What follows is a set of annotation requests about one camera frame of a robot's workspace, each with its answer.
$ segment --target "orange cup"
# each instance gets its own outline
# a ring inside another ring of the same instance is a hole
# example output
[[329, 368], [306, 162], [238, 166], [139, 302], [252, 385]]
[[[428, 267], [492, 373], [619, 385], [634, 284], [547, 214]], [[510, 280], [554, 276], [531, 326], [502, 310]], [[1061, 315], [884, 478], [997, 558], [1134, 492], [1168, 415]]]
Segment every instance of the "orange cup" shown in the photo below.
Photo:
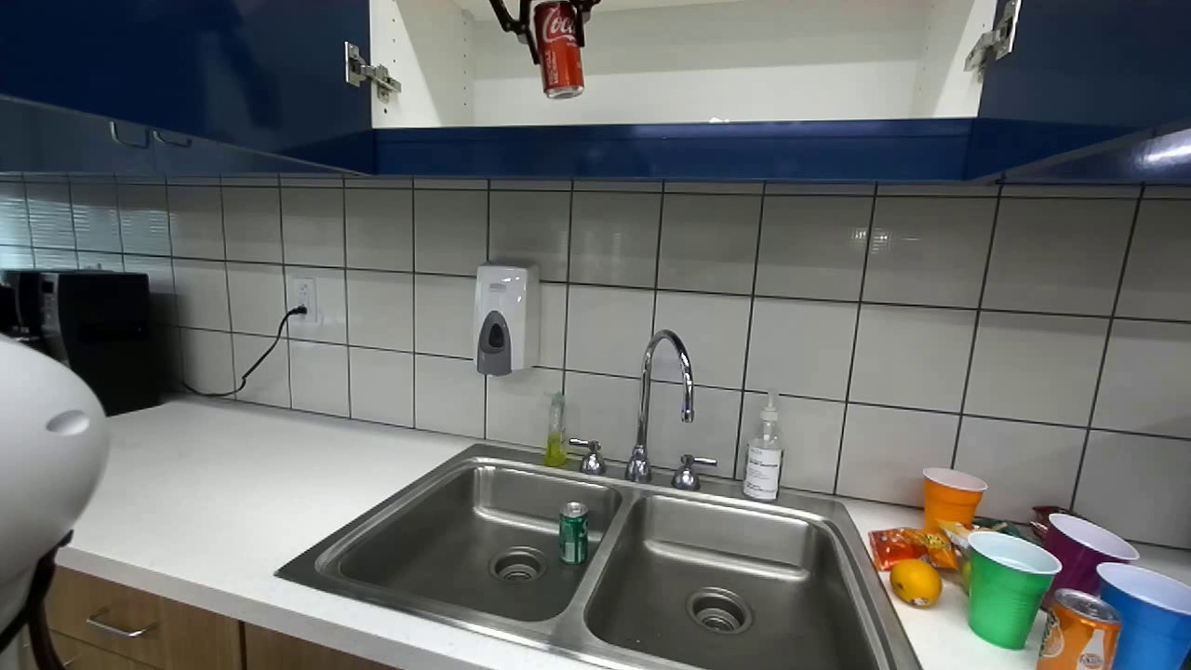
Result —
[[970, 472], [924, 468], [924, 528], [941, 528], [941, 522], [970, 528], [982, 492], [989, 482]]

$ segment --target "wall-mounted soap dispenser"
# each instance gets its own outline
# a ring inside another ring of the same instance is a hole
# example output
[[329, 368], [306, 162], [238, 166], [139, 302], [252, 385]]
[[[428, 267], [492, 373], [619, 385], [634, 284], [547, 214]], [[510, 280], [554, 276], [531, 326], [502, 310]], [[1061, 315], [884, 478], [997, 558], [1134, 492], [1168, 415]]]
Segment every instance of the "wall-mounted soap dispenser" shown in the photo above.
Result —
[[538, 287], [531, 264], [481, 264], [477, 270], [477, 368], [510, 375], [537, 364]]

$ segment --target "pink cup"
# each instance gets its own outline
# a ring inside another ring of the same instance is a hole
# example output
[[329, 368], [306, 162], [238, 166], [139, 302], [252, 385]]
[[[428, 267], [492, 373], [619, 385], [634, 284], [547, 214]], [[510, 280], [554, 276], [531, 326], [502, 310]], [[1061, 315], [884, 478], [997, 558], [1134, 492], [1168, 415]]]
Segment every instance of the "pink cup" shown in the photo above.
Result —
[[1116, 532], [1089, 524], [1072, 513], [1051, 513], [1051, 532], [1042, 535], [1044, 549], [1063, 560], [1053, 586], [1097, 593], [1101, 575], [1093, 566], [1101, 560], [1139, 560], [1142, 554], [1121, 540]]

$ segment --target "black appliance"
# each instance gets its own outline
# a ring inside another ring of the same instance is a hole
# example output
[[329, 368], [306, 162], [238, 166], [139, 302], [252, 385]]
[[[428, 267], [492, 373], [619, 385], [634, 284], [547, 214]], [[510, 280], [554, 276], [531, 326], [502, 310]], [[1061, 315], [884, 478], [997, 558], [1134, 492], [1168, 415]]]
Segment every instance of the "black appliance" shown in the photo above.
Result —
[[0, 332], [74, 368], [109, 411], [161, 401], [150, 276], [4, 270], [0, 306]]

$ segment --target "electrical cord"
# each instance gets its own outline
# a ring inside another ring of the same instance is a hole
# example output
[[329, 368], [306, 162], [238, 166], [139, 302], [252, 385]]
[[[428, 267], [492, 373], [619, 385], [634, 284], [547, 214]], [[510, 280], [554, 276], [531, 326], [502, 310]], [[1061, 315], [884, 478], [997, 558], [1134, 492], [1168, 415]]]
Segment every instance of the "electrical cord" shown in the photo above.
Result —
[[188, 385], [185, 379], [178, 379], [178, 385], [188, 390], [188, 394], [201, 394], [201, 398], [233, 398], [233, 394], [240, 394], [240, 390], [248, 385], [252, 373], [258, 373], [258, 368], [273, 357], [273, 349], [281, 343], [289, 320], [294, 320], [294, 315], [306, 315], [306, 313], [310, 313], [306, 306], [294, 306], [294, 310], [281, 313], [281, 320], [275, 325], [275, 333], [273, 333], [269, 349], [238, 375], [238, 385], [229, 385], [229, 390], [196, 390], [196, 385]]

